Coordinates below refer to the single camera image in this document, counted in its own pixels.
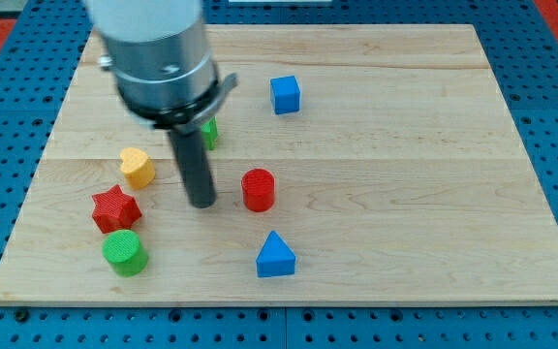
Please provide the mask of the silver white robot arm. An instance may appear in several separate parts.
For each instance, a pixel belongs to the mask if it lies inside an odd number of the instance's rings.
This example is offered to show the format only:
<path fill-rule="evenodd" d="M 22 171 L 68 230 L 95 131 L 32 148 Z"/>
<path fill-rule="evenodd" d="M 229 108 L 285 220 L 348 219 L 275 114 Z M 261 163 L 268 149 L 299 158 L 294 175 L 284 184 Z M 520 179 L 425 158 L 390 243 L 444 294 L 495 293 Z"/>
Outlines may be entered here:
<path fill-rule="evenodd" d="M 222 107 L 237 75 L 219 77 L 200 0 L 85 0 L 126 107 L 155 129 L 188 134 Z"/>

